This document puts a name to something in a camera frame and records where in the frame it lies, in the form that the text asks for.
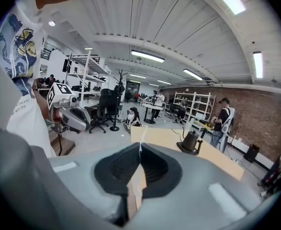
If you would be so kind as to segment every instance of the ceiling beam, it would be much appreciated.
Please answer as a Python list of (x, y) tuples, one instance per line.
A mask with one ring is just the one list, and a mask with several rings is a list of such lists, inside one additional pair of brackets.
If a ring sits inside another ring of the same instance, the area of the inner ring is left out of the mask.
[(218, 0), (204, 0), (204, 1), (207, 2), (222, 17), (222, 19), (225, 21), (225, 23), (227, 23), (227, 25), (232, 30), (233, 34), (235, 35), (235, 37), (236, 37), (238, 43), (240, 44), (240, 47), (245, 55), (245, 58), (247, 60), (247, 64), (249, 66), (249, 70), (251, 73), (252, 83), (254, 83), (255, 69), (253, 66), (253, 59), (252, 59), (253, 54), (252, 54), (252, 52), (248, 51), (247, 45), (246, 45), (245, 41), (243, 40), (241, 33), (239, 32), (238, 28), (234, 24), (233, 20), (230, 18), (230, 15), (232, 13), (231, 12), (226, 13), (226, 11), (224, 11), (221, 8), (221, 6), (218, 5), (218, 3), (217, 3)]
[(175, 53), (172, 50), (169, 50), (167, 48), (164, 48), (162, 46), (150, 43), (150, 42), (145, 42), (143, 40), (135, 39), (135, 38), (130, 38), (130, 37), (122, 37), (122, 36), (113, 36), (113, 35), (95, 35), (94, 39), (95, 42), (108, 42), (108, 43), (119, 43), (119, 44), (127, 44), (127, 45), (134, 45), (138, 47), (143, 47), (155, 52), (158, 52), (160, 54), (166, 55), (167, 57), (170, 57), (174, 60), (177, 60), (187, 66), (189, 66), (191, 71), (197, 70), (200, 73), (203, 74), (204, 77), (209, 77), (215, 82), (219, 82), (219, 80), (211, 74), (209, 71), (198, 65), (197, 63), (194, 63), (192, 60), (189, 60), (188, 58)]
[(81, 0), (70, 0), (60, 3), (57, 6), (58, 11), (65, 19), (73, 26), (74, 29), (79, 33), (79, 35), (88, 43), (89, 47), (92, 47), (94, 52), (100, 57), (105, 57), (103, 51), (94, 43), (93, 36), (90, 28), (91, 22), (87, 11), (82, 4)]
[(127, 66), (131, 66), (131, 67), (138, 67), (138, 68), (142, 68), (144, 70), (149, 70), (149, 71), (154, 71), (157, 72), (159, 74), (163, 74), (163, 75), (167, 75), (168, 77), (171, 78), (175, 78), (178, 80), (185, 80), (185, 78), (180, 77), (174, 73), (168, 72), (166, 70), (162, 70), (162, 69), (158, 69), (155, 68), (153, 66), (148, 66), (142, 63), (137, 63), (137, 62), (133, 62), (133, 61), (129, 61), (129, 60), (123, 60), (123, 59), (113, 59), (113, 58), (108, 58), (106, 59), (107, 62), (109, 63), (115, 63), (115, 64), (119, 64), (119, 65), (127, 65)]

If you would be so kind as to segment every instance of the graphic print t-shirt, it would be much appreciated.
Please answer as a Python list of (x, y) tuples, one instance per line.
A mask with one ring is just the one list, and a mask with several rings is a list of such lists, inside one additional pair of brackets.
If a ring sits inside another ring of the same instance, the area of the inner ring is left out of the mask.
[(7, 125), (7, 130), (30, 145), (53, 156), (47, 127), (32, 85), (40, 77), (40, 52), (45, 40), (35, 0), (16, 0), (14, 7), (0, 22), (0, 66), (9, 75), (22, 97)]

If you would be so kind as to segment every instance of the man in black shirt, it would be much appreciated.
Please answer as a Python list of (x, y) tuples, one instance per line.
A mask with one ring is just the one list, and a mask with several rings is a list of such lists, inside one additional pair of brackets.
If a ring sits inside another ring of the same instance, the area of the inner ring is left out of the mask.
[(45, 84), (49, 85), (50, 81), (52, 81), (52, 83), (56, 81), (53, 74), (45, 80)]
[(212, 122), (214, 125), (214, 131), (212, 134), (211, 145), (217, 148), (219, 140), (222, 138), (223, 133), (221, 131), (222, 126), (231, 115), (231, 111), (229, 108), (230, 101), (226, 97), (223, 98), (219, 103), (222, 105), (222, 110), (218, 117), (213, 117)]

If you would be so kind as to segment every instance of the black office chair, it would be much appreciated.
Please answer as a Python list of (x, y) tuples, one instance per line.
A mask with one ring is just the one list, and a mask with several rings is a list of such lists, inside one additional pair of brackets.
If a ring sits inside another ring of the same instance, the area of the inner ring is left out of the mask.
[(107, 114), (105, 113), (105, 110), (107, 108), (109, 99), (110, 99), (111, 93), (109, 89), (103, 89), (101, 90), (101, 96), (100, 96), (100, 101), (98, 105), (98, 109), (91, 110), (91, 123), (89, 127), (89, 133), (92, 133), (92, 129), (95, 127), (99, 127), (106, 133), (106, 130), (102, 127), (102, 125), (105, 125), (108, 127), (108, 124), (105, 122), (107, 121)]
[(107, 120), (111, 120), (114, 123), (115, 116), (119, 114), (119, 107), (116, 112), (117, 101), (120, 103), (121, 96), (117, 99), (115, 91), (111, 91), (111, 96), (107, 105)]

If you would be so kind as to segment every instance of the black coat rack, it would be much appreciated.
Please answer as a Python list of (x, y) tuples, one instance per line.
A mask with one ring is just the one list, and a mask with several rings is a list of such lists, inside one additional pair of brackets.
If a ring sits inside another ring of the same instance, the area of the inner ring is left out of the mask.
[(120, 86), (123, 85), (123, 83), (122, 83), (123, 76), (124, 76), (125, 74), (127, 74), (127, 73), (122, 74), (123, 70), (121, 70), (121, 71), (118, 70), (118, 72), (119, 72), (119, 75), (120, 75), (119, 80), (114, 77), (114, 79), (117, 80), (118, 88), (117, 88), (117, 104), (116, 104), (116, 112), (115, 112), (116, 115), (115, 115), (115, 121), (114, 121), (114, 123), (113, 123), (113, 126), (110, 127), (110, 130), (111, 130), (111, 131), (118, 131), (118, 130), (120, 129), (119, 127), (116, 126), (118, 106), (119, 106), (119, 104), (120, 104), (120, 103), (119, 103), (119, 96), (120, 96), (120, 94), (122, 94), (122, 93), (120, 93)]

